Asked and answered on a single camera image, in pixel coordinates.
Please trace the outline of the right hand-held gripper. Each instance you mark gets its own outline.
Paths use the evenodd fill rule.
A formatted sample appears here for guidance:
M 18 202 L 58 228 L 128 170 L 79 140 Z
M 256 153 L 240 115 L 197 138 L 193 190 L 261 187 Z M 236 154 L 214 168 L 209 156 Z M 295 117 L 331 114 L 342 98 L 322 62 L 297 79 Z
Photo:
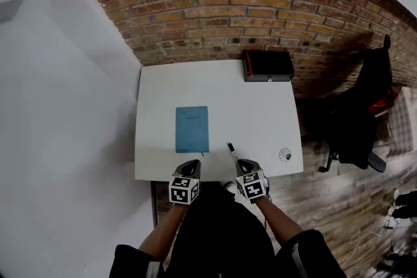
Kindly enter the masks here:
M 269 181 L 259 164 L 253 160 L 241 159 L 235 163 L 237 188 L 251 204 L 269 193 Z

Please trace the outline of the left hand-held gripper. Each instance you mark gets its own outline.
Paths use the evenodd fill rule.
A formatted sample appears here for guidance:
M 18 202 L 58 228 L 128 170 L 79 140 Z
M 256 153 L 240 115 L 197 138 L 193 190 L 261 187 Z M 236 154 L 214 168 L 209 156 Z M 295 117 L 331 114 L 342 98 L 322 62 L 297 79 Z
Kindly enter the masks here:
M 196 178 L 190 178 L 195 172 Z M 190 160 L 179 165 L 169 181 L 169 201 L 173 204 L 190 205 L 199 195 L 201 161 Z

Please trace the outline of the blue notebook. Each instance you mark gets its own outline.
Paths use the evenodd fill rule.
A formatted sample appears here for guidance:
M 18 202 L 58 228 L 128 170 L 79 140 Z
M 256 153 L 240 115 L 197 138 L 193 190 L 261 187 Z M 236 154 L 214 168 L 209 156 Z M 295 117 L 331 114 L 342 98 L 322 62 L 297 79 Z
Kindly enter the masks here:
M 209 152 L 207 106 L 177 107 L 175 151 L 179 154 Z

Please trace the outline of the black storage box red edge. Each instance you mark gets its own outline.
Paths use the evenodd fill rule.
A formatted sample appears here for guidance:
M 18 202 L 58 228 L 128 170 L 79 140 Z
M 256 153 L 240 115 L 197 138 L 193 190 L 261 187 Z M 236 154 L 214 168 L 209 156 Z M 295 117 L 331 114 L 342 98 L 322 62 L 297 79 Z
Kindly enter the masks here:
M 287 51 L 243 51 L 242 64 L 245 82 L 289 82 L 295 75 Z

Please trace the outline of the person's right forearm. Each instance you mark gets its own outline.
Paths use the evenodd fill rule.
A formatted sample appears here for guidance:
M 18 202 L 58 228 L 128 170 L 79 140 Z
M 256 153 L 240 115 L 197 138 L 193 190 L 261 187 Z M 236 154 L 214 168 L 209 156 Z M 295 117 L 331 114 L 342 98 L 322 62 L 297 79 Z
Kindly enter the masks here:
M 275 239 L 281 246 L 284 246 L 303 231 L 296 222 L 280 210 L 268 197 L 255 199 L 255 204 L 266 218 Z

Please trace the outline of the person's left forearm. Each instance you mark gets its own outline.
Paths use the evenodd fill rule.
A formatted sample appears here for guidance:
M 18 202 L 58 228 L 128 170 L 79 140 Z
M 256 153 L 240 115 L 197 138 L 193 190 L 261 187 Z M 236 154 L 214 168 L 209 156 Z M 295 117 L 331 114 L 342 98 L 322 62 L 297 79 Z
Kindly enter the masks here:
M 139 250 L 163 262 L 169 254 L 177 230 L 187 210 L 188 207 L 185 205 L 174 204 L 163 220 L 142 242 Z

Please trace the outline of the white table top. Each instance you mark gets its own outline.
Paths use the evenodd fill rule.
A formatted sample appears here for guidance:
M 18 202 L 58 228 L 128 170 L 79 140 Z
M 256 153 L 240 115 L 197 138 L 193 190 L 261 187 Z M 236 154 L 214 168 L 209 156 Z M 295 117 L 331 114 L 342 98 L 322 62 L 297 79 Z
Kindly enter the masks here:
M 209 152 L 175 151 L 177 107 L 208 107 Z M 232 180 L 235 159 L 260 164 L 267 177 L 303 171 L 300 128 L 289 82 L 245 82 L 238 60 L 145 66 L 137 97 L 135 178 L 167 182 L 185 161 L 201 161 L 205 182 Z M 283 162 L 279 151 L 289 148 Z

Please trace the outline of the black office chair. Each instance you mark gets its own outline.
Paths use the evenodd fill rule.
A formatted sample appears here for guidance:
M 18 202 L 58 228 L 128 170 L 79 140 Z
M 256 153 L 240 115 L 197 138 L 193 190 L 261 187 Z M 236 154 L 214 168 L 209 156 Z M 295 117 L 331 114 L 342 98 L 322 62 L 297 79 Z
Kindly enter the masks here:
M 325 142 L 329 148 L 326 165 L 320 166 L 319 172 L 327 173 L 336 160 L 362 170 L 371 167 L 379 173 L 385 172 L 386 162 L 373 153 L 378 122 L 371 106 L 380 100 L 393 106 L 389 97 L 392 88 L 390 47 L 391 38 L 385 35 L 382 47 L 359 53 L 364 61 L 350 89 L 330 98 L 298 101 L 305 129 L 302 144 Z

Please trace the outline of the person's right white shoe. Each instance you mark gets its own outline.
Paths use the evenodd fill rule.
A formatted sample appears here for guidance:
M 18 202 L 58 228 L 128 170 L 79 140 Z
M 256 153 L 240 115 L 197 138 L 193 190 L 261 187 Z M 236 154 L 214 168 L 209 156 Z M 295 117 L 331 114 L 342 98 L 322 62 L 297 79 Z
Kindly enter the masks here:
M 222 187 L 232 197 L 235 197 L 235 195 L 237 194 L 238 189 L 237 189 L 237 185 L 235 182 L 226 182 Z

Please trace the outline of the person's black clothing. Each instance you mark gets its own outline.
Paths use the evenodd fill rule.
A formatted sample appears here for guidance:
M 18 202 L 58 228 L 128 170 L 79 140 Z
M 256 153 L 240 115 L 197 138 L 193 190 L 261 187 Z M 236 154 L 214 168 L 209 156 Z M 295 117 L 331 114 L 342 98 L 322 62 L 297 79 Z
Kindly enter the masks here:
M 281 246 L 222 186 L 203 184 L 163 262 L 118 245 L 109 278 L 347 278 L 318 230 Z

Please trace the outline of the checked cloth covered table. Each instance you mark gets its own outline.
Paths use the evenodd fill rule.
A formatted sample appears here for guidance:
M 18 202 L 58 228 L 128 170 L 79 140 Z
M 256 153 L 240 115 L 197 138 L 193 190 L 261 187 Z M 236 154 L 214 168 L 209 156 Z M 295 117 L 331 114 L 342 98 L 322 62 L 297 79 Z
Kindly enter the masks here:
M 388 157 L 417 151 L 417 89 L 401 89 L 388 113 L 388 133 Z

